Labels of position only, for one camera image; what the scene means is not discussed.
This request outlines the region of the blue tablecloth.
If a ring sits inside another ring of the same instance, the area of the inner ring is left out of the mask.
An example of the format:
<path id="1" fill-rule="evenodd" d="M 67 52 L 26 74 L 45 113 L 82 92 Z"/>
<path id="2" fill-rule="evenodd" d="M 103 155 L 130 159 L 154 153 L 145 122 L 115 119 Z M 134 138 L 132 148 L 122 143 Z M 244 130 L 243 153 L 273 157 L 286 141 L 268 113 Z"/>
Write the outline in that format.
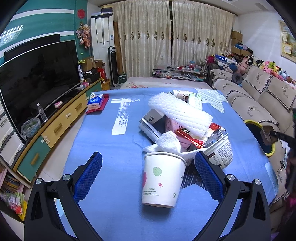
<path id="1" fill-rule="evenodd" d="M 82 121 L 64 173 L 73 173 L 94 152 L 102 154 L 102 168 L 79 206 L 104 240 L 192 240 L 218 204 L 203 187 L 191 184 L 180 190 L 174 208 L 142 205 L 143 149 L 151 141 L 140 131 L 139 122 L 149 111 L 149 99 L 169 91 L 111 90 L 103 112 L 88 114 Z M 271 203 L 278 193 L 271 163 L 227 100 L 211 90 L 207 94 L 203 110 L 226 129 L 233 150 L 225 173 L 240 181 L 259 179 Z"/>

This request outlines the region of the black tower fan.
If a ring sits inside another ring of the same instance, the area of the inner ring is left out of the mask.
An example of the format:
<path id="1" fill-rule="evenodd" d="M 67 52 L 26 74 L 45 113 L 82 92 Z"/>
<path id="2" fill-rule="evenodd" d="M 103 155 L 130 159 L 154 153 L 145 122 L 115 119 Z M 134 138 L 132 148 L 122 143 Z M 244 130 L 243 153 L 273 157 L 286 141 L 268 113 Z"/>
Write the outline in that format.
<path id="1" fill-rule="evenodd" d="M 108 61 L 112 86 L 117 87 L 119 85 L 119 77 L 117 68 L 116 48 L 114 46 L 109 46 L 108 48 Z"/>

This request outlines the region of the clear plastic water bottle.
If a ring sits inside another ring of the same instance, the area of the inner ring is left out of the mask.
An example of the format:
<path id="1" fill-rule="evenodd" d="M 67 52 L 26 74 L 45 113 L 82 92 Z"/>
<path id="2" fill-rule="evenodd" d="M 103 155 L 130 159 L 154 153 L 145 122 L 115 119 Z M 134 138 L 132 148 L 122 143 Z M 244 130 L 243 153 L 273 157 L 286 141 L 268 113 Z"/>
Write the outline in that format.
<path id="1" fill-rule="evenodd" d="M 40 115 L 41 119 L 43 120 L 44 123 L 47 122 L 48 118 L 45 114 L 44 109 L 40 106 L 39 103 L 37 104 L 37 107 L 38 107 L 38 111 L 39 111 L 39 115 Z"/>

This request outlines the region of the yellow rimmed black trash bin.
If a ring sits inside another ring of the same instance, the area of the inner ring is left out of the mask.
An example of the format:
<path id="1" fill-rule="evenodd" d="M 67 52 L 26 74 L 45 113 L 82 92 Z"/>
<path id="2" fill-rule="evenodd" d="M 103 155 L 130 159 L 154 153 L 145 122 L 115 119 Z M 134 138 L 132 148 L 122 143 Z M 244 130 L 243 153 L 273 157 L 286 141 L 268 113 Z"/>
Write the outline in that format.
<path id="1" fill-rule="evenodd" d="M 263 136 L 263 126 L 253 120 L 245 120 L 244 123 L 256 138 L 265 155 L 270 158 L 275 153 L 275 144 L 267 142 Z"/>

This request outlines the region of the blue tissue pack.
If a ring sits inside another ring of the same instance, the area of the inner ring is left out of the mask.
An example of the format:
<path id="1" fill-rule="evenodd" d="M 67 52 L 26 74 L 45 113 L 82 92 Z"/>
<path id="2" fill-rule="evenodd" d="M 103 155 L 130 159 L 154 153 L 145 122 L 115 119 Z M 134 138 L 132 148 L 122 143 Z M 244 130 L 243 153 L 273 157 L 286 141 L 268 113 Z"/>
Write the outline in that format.
<path id="1" fill-rule="evenodd" d="M 93 98 L 89 99 L 88 104 L 87 104 L 87 108 L 88 109 L 100 109 L 103 101 L 104 101 L 103 95 L 93 97 Z"/>

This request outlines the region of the white pill bottle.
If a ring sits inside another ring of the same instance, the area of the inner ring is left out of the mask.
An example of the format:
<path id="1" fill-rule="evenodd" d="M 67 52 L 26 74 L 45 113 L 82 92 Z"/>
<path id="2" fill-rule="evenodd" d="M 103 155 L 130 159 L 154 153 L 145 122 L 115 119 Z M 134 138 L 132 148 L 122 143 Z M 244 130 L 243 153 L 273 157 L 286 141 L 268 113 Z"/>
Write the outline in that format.
<path id="1" fill-rule="evenodd" d="M 187 91 L 187 90 L 173 90 L 173 95 L 182 100 L 182 101 L 185 101 L 185 102 L 188 102 L 188 98 L 189 98 L 189 95 L 191 94 L 192 92 L 190 91 Z"/>

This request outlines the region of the black curved television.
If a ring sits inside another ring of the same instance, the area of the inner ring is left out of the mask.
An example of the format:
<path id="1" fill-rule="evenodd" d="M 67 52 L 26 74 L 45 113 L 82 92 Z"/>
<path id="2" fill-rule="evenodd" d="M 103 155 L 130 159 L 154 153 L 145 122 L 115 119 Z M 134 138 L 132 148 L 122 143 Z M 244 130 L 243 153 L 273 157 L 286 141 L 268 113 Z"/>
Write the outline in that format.
<path id="1" fill-rule="evenodd" d="M 79 83 L 74 40 L 32 49 L 1 65 L 1 99 L 22 141 L 28 138 L 21 126 L 38 117 L 37 106 L 50 116 L 53 104 Z"/>

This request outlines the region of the white foam packing sheet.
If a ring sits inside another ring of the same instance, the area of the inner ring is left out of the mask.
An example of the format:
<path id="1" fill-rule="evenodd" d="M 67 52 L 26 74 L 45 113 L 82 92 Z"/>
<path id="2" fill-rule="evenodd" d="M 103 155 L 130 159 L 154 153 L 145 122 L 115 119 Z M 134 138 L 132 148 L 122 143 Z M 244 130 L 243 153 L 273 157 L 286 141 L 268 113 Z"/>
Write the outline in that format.
<path id="1" fill-rule="evenodd" d="M 165 114 L 199 138 L 204 137 L 213 120 L 210 114 L 189 105 L 171 93 L 161 92 L 152 96 L 148 105 L 151 109 Z"/>

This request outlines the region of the beige patterned curtains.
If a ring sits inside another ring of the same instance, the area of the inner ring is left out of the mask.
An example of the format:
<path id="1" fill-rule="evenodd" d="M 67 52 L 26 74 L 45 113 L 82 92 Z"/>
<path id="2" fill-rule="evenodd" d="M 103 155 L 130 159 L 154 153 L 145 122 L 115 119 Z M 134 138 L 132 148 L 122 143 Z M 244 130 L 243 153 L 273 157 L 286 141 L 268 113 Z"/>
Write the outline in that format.
<path id="1" fill-rule="evenodd" d="M 230 50 L 235 15 L 195 1 L 118 1 L 112 4 L 121 61 L 128 77 L 156 67 L 204 63 Z"/>

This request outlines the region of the red tray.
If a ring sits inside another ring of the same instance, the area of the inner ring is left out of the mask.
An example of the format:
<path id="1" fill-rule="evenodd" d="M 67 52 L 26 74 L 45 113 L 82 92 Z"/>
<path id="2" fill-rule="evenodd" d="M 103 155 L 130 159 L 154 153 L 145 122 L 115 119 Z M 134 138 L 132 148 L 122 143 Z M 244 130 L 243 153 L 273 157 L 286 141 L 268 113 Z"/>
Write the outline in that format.
<path id="1" fill-rule="evenodd" d="M 103 111 L 108 100 L 108 94 L 95 94 L 94 92 L 92 92 L 87 103 L 87 110 L 85 114 L 90 114 L 96 111 Z"/>

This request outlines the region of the silver grey box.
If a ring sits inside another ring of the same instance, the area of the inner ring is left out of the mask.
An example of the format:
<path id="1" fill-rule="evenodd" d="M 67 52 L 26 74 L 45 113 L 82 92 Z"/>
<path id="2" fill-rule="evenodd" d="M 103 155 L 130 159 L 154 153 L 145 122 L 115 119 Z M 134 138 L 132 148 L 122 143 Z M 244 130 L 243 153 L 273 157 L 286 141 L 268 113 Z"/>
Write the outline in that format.
<path id="1" fill-rule="evenodd" d="M 150 109 L 139 123 L 139 128 L 155 143 L 165 132 L 166 116 L 155 109 Z"/>

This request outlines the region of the white paper cup leaf print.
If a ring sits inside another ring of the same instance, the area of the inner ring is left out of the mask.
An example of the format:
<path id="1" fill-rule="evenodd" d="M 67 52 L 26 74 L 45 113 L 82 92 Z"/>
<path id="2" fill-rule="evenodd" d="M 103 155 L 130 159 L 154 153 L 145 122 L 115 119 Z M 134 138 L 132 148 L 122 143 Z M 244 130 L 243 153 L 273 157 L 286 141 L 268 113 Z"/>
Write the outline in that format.
<path id="1" fill-rule="evenodd" d="M 181 189 L 186 161 L 166 152 L 152 152 L 144 157 L 142 204 L 174 208 Z"/>

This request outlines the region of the white green carton box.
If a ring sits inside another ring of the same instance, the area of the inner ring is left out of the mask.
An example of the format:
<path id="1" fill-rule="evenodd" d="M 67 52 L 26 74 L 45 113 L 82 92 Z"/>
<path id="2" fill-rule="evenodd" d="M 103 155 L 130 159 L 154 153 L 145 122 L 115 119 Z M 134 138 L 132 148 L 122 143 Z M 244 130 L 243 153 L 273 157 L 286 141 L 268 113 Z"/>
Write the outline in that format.
<path id="1" fill-rule="evenodd" d="M 197 93 L 189 94 L 187 103 L 196 109 L 203 110 L 202 97 Z"/>

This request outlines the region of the pile of plush toys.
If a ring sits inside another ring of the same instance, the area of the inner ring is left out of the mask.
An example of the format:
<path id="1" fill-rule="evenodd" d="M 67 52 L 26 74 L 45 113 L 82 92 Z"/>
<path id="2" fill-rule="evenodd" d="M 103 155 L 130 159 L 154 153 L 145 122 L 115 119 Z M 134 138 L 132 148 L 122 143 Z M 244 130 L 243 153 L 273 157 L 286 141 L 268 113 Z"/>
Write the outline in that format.
<path id="1" fill-rule="evenodd" d="M 267 74 L 295 88 L 295 80 L 287 72 L 276 65 L 274 61 L 263 61 L 253 55 L 253 51 L 241 42 L 231 46 L 224 54 L 209 55 L 205 61 L 205 82 L 212 86 L 217 79 L 226 79 L 241 85 L 248 68 L 255 66 Z"/>

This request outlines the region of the yellow green TV cabinet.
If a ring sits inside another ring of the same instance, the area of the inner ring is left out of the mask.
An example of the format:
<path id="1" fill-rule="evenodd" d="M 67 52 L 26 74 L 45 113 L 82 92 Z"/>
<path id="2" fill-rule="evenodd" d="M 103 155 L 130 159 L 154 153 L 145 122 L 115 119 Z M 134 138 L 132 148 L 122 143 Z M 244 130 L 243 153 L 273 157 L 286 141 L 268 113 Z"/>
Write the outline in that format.
<path id="1" fill-rule="evenodd" d="M 1 113 L 1 163 L 23 185 L 30 187 L 32 180 L 46 156 L 74 121 L 85 112 L 92 92 L 102 90 L 102 78 L 81 90 L 75 97 L 63 104 L 26 144 L 13 128 L 6 111 Z"/>

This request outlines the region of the low cluttered toy shelf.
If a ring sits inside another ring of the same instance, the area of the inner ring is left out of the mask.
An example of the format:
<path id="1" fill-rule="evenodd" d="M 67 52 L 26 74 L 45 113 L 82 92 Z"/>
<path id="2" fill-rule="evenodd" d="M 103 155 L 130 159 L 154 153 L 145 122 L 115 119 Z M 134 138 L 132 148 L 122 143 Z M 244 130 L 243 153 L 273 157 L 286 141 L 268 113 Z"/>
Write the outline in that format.
<path id="1" fill-rule="evenodd" d="M 190 80 L 204 82 L 207 74 L 202 70 L 201 67 L 191 68 L 189 66 L 168 66 L 167 69 L 153 69 L 152 77 L 156 78 L 167 78 L 176 80 Z"/>

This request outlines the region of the glass ashtray bowl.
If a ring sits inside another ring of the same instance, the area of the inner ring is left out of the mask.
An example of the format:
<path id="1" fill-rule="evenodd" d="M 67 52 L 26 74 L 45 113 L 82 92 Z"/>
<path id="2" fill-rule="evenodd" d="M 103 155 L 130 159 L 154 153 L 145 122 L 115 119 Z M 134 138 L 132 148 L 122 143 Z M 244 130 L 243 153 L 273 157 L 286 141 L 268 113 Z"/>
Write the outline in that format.
<path id="1" fill-rule="evenodd" d="M 21 126 L 21 134 L 26 138 L 32 138 L 41 128 L 39 118 L 31 118 Z"/>

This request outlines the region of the red snack wrapper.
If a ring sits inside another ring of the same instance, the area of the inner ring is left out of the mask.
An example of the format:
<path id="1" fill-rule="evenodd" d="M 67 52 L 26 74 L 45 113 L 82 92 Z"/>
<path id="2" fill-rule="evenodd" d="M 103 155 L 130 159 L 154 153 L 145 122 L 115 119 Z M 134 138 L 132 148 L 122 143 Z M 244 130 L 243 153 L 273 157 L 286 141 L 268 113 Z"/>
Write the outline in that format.
<path id="1" fill-rule="evenodd" d="M 198 137 L 191 131 L 189 132 L 190 136 L 194 138 L 194 140 L 192 141 L 192 145 L 197 149 L 201 149 L 203 147 L 209 147 L 210 145 L 214 144 L 218 139 L 226 134 L 226 129 L 216 123 L 211 123 L 208 130 L 201 137 Z"/>

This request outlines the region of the beige sofa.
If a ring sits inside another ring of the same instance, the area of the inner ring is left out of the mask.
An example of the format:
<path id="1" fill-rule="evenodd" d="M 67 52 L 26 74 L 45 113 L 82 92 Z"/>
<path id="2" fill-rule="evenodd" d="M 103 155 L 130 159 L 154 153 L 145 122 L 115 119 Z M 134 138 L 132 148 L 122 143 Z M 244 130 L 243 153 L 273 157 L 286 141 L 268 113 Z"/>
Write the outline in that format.
<path id="1" fill-rule="evenodd" d="M 229 133 L 233 162 L 226 171 L 233 171 L 243 181 L 260 179 L 269 210 L 282 209 L 287 192 L 281 164 L 285 148 L 277 141 L 266 154 L 252 131 L 273 126 L 275 131 L 292 136 L 295 90 L 255 66 L 247 68 L 241 85 L 232 81 L 232 73 L 221 69 L 210 71 L 208 84 L 227 100 L 221 123 Z"/>

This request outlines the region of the crumpled white tissue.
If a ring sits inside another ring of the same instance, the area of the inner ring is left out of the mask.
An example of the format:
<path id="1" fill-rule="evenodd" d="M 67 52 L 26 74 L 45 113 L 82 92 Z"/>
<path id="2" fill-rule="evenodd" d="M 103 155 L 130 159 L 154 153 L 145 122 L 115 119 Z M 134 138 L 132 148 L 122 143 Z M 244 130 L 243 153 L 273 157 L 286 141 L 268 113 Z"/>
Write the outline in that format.
<path id="1" fill-rule="evenodd" d="M 166 152 L 175 154 L 182 157 L 188 163 L 188 165 L 198 152 L 197 150 L 189 152 L 182 151 L 181 143 L 172 131 L 163 133 L 153 145 L 144 148 L 143 151 L 145 153 Z"/>

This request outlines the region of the framed flower painting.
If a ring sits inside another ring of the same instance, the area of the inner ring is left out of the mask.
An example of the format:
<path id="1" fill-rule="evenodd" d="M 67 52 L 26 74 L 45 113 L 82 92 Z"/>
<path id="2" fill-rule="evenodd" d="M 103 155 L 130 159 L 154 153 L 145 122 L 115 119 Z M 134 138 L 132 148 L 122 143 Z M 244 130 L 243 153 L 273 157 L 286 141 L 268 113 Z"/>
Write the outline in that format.
<path id="1" fill-rule="evenodd" d="M 278 21 L 280 25 L 280 55 L 295 63 L 295 38 L 284 21 Z"/>

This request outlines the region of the white standing air conditioner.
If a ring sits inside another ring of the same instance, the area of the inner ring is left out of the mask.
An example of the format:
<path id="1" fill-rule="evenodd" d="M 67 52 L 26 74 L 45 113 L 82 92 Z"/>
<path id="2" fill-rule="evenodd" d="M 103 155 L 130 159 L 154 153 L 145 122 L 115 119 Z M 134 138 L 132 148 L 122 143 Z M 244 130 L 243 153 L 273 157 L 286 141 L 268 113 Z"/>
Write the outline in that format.
<path id="1" fill-rule="evenodd" d="M 113 14 L 98 15 L 90 18 L 92 54 L 96 60 L 108 64 L 108 48 L 114 47 Z"/>

